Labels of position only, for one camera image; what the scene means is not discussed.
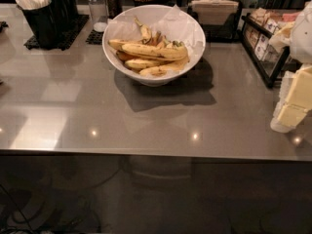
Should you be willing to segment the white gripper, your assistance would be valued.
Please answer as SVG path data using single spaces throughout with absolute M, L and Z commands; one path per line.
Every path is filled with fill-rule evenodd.
M 290 48 L 290 56 L 304 64 L 312 63 L 312 1 L 296 16 L 285 22 L 269 39 L 280 53 Z M 312 110 L 312 66 L 302 65 L 296 72 L 287 71 L 282 79 L 279 101 L 270 123 L 272 130 L 288 133 Z

